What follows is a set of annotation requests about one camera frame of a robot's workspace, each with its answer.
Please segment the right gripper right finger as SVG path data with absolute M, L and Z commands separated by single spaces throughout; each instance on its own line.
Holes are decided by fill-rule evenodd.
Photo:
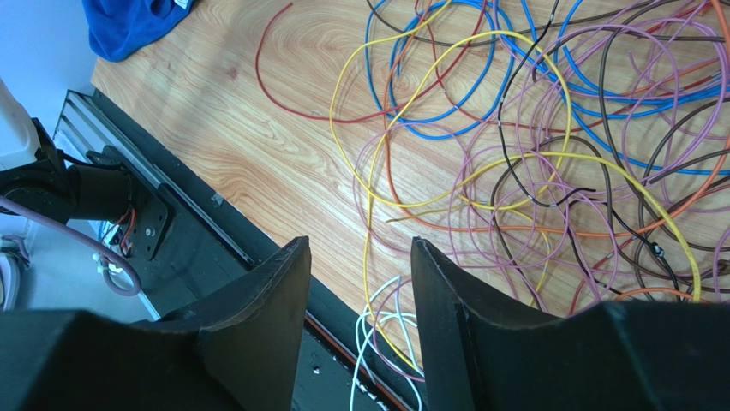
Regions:
M 603 302 L 568 319 L 410 253 L 432 410 L 726 410 L 729 307 Z

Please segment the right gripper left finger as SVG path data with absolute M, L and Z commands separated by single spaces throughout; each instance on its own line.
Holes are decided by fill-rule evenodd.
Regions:
M 287 410 L 308 304 L 306 236 L 192 304 L 123 324 L 88 311 L 1 316 L 4 410 Z

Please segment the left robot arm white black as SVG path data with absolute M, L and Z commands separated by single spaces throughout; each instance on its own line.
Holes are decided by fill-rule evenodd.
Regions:
M 172 209 L 115 158 L 73 158 L 54 146 L 40 121 L 1 86 L 1 195 L 58 223 L 118 220 L 126 257 L 151 260 Z

